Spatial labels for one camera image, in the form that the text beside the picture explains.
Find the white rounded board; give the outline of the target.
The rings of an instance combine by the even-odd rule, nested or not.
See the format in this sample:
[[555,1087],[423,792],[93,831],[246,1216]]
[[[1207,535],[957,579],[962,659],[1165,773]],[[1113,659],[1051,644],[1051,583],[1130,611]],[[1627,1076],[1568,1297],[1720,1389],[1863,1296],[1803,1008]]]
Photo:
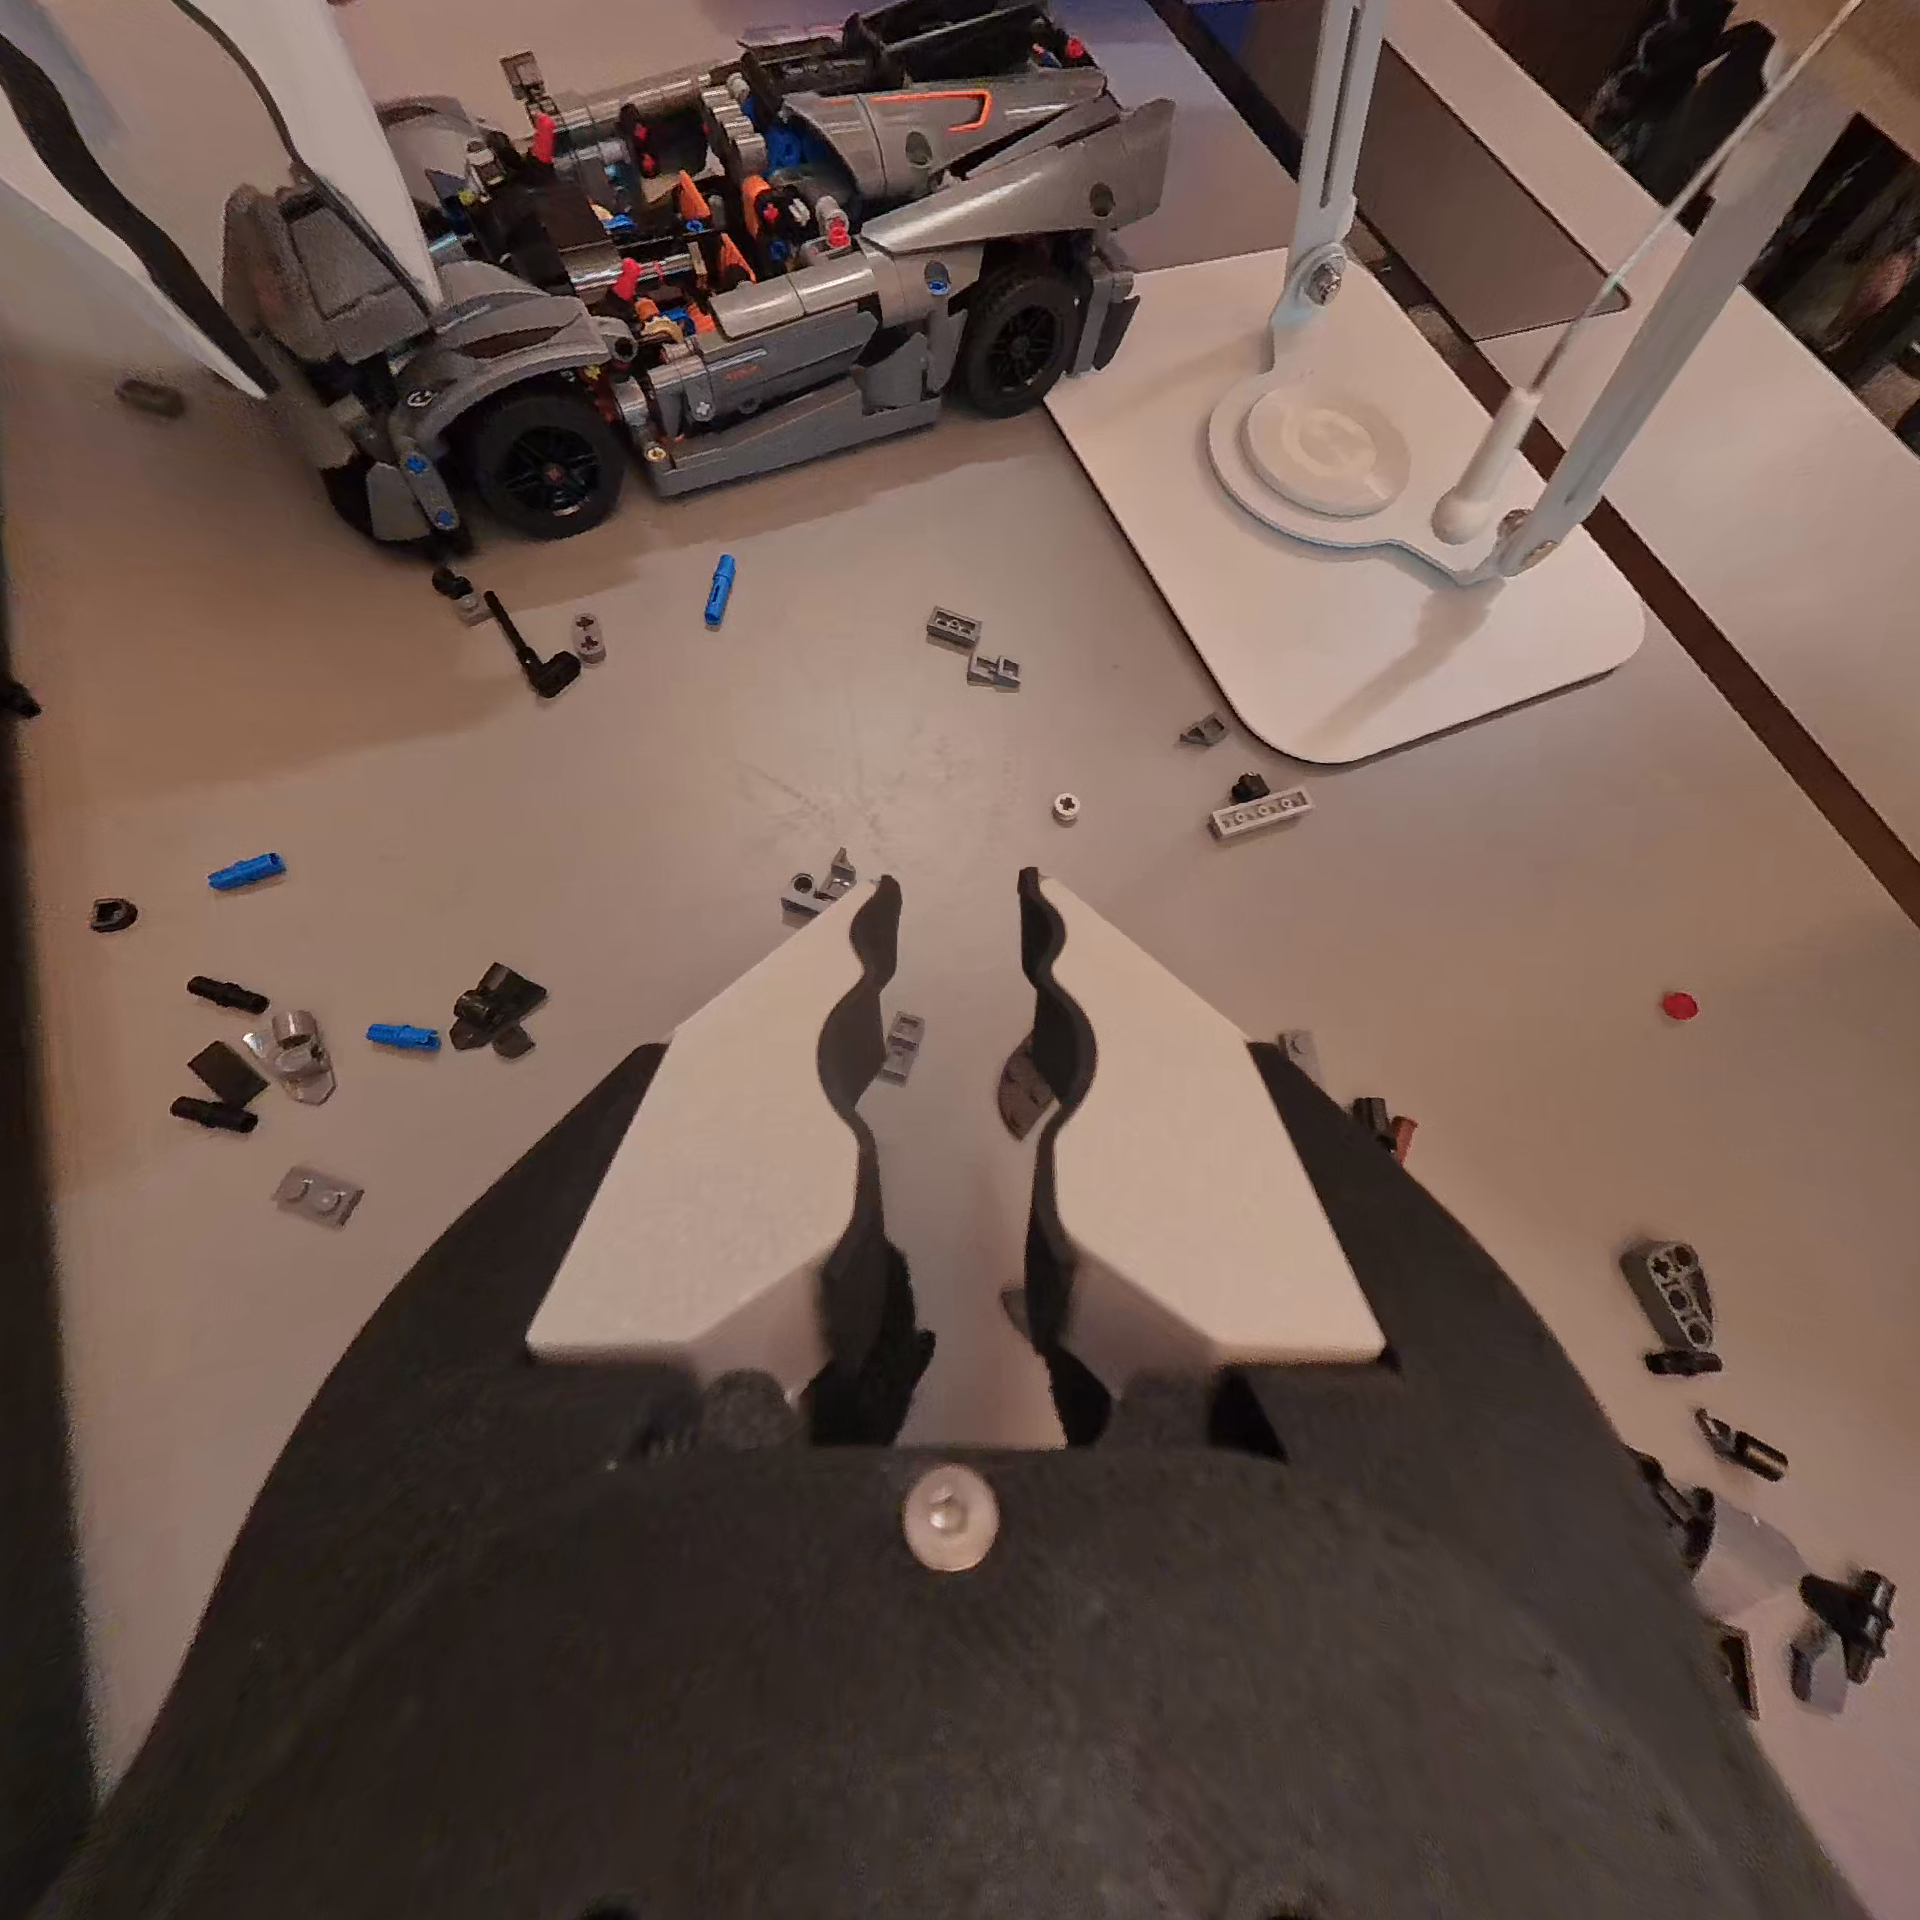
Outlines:
[[1148,271],[1118,362],[1051,395],[1237,724],[1350,766],[1623,668],[1647,601],[1586,529],[1519,579],[1459,588],[1412,552],[1289,538],[1224,490],[1207,417],[1272,370],[1279,279],[1286,251]]

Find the grey curved lego panel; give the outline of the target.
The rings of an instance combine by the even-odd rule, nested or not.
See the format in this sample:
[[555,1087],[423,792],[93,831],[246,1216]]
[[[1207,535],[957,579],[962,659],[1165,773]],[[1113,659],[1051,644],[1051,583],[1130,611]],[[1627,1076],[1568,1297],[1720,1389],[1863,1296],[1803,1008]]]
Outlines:
[[1710,1489],[1679,1489],[1655,1451],[1627,1449],[1647,1500],[1659,1513],[1664,1538],[1688,1573],[1695,1602],[1710,1624],[1742,1624],[1746,1613],[1800,1591],[1810,1560],[1785,1532],[1720,1500]]

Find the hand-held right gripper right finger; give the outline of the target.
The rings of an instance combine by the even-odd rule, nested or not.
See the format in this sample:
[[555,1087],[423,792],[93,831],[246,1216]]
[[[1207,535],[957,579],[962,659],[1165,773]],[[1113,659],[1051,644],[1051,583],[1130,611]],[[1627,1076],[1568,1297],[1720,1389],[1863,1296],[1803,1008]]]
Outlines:
[[1046,1087],[1025,1342],[1069,1449],[1169,1388],[1202,1420],[1266,1365],[1369,1365],[1386,1331],[1248,1039],[1059,876],[1021,869],[1025,1059]]

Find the black lego connector with blue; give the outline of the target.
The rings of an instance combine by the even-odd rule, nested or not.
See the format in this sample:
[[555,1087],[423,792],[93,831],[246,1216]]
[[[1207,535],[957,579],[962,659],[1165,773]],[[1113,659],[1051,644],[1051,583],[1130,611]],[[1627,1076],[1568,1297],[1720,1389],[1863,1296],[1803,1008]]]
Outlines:
[[549,986],[535,977],[491,961],[458,1003],[447,1018],[450,1048],[491,1048],[494,1032],[524,1024],[549,1003]]

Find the dark inset desk panel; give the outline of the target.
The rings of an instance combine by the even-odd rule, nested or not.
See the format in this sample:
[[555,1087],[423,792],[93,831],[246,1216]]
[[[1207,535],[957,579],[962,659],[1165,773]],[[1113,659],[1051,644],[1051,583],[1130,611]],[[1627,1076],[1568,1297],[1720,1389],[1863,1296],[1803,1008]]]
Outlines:
[[[1259,150],[1294,175],[1325,10],[1161,0],[1157,13]],[[1600,293],[1605,265],[1395,40],[1383,40],[1350,192],[1355,228],[1386,251],[1386,282],[1422,293],[1469,340],[1562,327]]]

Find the grey lego beam with holes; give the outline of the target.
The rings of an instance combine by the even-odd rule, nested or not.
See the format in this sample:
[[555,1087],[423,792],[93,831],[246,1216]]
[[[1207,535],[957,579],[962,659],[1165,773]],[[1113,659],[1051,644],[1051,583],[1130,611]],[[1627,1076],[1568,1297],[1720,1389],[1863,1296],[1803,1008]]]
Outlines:
[[1714,1285],[1688,1243],[1635,1237],[1619,1266],[1664,1352],[1720,1352]]

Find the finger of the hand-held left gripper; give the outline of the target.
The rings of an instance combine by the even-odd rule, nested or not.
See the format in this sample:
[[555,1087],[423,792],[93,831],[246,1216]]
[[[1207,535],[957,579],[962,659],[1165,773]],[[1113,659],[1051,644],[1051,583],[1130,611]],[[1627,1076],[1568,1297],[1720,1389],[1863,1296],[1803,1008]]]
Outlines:
[[176,0],[175,10],[251,81],[295,175],[432,317],[436,265],[331,10],[322,0]]
[[181,245],[105,168],[120,129],[120,109],[62,30],[0,32],[5,206],[105,273],[197,366],[268,399],[272,370]]

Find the black lego cross connector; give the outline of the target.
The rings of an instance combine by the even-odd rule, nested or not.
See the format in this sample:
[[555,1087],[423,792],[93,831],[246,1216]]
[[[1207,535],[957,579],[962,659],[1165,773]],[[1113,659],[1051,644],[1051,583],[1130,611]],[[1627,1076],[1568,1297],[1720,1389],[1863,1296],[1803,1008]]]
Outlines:
[[1837,1638],[1847,1685],[1869,1685],[1886,1654],[1895,1584],[1876,1567],[1863,1567],[1847,1584],[1803,1573],[1800,1599],[1825,1631]]

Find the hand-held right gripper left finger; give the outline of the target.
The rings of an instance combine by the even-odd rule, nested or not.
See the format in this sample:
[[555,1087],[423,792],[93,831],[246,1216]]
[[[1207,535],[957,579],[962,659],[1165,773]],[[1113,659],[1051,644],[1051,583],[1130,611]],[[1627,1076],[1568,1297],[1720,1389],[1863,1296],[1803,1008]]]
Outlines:
[[524,1331],[535,1362],[770,1374],[816,1442],[894,1442],[933,1358],[862,1117],[902,881],[855,881],[698,1008]]

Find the grey lego sports car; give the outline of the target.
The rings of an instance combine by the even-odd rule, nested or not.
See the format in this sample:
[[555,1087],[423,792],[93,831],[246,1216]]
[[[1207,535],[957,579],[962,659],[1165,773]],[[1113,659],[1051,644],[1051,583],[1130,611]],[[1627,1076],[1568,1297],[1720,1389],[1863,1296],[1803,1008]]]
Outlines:
[[1139,306],[1118,230],[1161,212],[1175,108],[1120,108],[1051,7],[881,7],[822,32],[559,93],[524,137],[458,98],[370,129],[397,238],[289,158],[236,187],[223,303],[268,408],[364,538],[450,562],[1108,370]]

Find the black lego pin connector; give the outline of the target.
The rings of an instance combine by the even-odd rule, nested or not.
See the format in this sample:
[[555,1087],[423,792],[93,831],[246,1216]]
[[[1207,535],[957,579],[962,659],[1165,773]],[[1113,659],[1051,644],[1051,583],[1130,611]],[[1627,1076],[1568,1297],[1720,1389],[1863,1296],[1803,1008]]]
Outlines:
[[1695,1427],[1727,1468],[1742,1468],[1762,1482],[1785,1482],[1792,1456],[1774,1442],[1758,1441],[1753,1427],[1739,1427],[1703,1407],[1695,1407]]

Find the grey metal stand pole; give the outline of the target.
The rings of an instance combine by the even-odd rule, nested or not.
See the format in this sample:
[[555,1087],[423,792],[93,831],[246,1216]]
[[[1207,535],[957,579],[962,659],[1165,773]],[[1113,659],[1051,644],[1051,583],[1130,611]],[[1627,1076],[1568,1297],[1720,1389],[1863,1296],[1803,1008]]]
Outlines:
[[1596,511],[1627,447],[1635,441],[1664,389],[1679,378],[1688,356],[1703,345],[1742,273],[1758,265],[1762,245],[1792,217],[1800,187],[1812,180],[1818,158],[1847,129],[1847,87],[1834,75],[1812,75],[1812,69],[1863,13],[1869,7],[1847,0],[1810,30],[1810,40],[1774,73],[1762,99],[1742,109],[1742,120],[1669,197],[1655,228],[1647,228],[1635,251],[1605,273],[1600,289],[1623,289],[1627,273],[1655,251],[1655,241],[1679,228],[1682,206],[1698,192],[1714,197],[1703,228],[1688,238],[1659,299],[1647,306],[1635,337],[1627,340],[1619,370],[1605,375],[1600,395],[1562,447],[1542,500],[1502,520],[1493,552],[1469,574],[1469,583],[1519,579]]
[[1319,13],[1299,203],[1286,245],[1286,289],[1272,306],[1272,370],[1279,370],[1307,327],[1329,317],[1350,259],[1355,158],[1375,98],[1383,32],[1383,0],[1329,0]]

